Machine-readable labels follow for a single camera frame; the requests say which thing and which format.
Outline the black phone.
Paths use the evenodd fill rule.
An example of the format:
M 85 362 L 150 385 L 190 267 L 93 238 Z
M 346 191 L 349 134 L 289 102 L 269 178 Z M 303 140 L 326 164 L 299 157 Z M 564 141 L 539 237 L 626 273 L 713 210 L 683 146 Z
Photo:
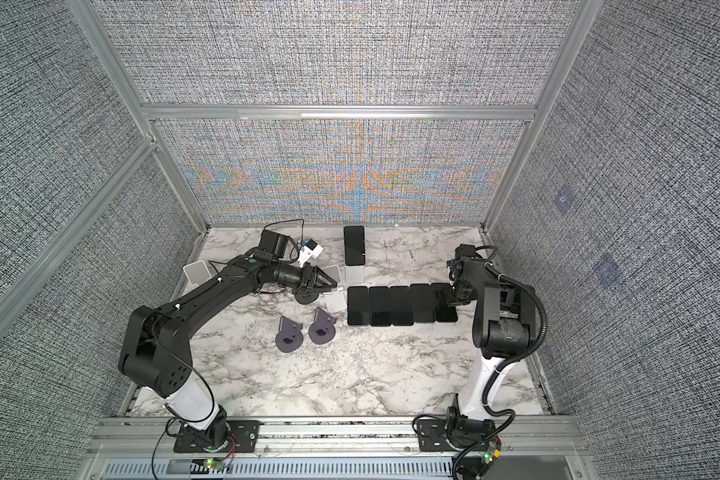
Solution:
M 347 324 L 370 324 L 369 290 L 366 286 L 352 286 L 347 289 Z
M 345 226 L 344 258 L 346 266 L 364 266 L 366 264 L 365 228 L 361 225 Z
M 409 286 L 391 286 L 390 318 L 393 326 L 412 326 L 414 324 L 412 297 Z
M 391 294 L 388 287 L 369 288 L 369 314 L 370 325 L 373 327 L 392 325 Z
M 453 299 L 452 286 L 448 283 L 433 283 L 435 294 L 434 318 L 437 323 L 456 323 L 458 313 L 456 307 L 449 303 Z
M 415 323 L 434 323 L 437 296 L 432 284 L 411 284 L 411 311 Z

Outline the black phone back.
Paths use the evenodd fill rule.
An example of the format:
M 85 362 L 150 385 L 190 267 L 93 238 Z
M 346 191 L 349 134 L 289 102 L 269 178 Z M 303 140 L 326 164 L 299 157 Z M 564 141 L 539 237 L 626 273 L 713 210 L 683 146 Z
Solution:
M 346 266 L 364 266 L 366 264 L 365 228 L 361 225 L 345 226 L 344 258 Z

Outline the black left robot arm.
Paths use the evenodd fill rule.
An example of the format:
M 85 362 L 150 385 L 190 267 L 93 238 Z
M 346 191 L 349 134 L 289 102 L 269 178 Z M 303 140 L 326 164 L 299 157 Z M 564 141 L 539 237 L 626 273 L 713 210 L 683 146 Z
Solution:
M 231 440 L 227 413 L 194 367 L 190 340 L 226 307 L 266 284 L 289 289 L 302 305 L 336 288 L 336 280 L 310 263 L 322 251 L 314 240 L 300 245 L 290 236 L 263 230 L 256 247 L 226 262 L 190 293 L 157 308 L 135 309 L 118 370 L 164 400 L 168 412 L 182 423 L 180 438 L 208 452 L 227 448 Z

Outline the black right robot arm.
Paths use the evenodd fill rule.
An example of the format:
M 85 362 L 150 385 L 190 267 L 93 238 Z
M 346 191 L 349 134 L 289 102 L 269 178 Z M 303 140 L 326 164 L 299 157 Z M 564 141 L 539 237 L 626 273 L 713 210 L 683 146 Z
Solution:
M 471 338 L 475 363 L 447 410 L 446 437 L 465 448 L 496 428 L 508 414 L 493 406 L 507 374 L 536 341 L 536 305 L 527 290 L 498 272 L 486 245 L 461 244 L 448 261 L 451 285 L 443 292 L 450 307 L 475 305 Z

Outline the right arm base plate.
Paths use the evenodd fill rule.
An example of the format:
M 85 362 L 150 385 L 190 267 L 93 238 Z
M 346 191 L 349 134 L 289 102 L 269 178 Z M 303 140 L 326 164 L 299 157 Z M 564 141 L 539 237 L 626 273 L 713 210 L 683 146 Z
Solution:
M 413 422 L 419 449 L 425 453 L 455 452 L 450 442 L 444 418 L 422 417 Z

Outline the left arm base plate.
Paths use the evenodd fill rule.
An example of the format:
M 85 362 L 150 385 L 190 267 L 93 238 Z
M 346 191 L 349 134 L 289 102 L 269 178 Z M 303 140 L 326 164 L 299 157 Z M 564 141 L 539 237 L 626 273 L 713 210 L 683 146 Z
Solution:
M 175 435 L 174 453 L 216 454 L 253 453 L 258 441 L 261 423 L 257 420 L 228 420 L 221 435 L 201 433 L 182 425 Z

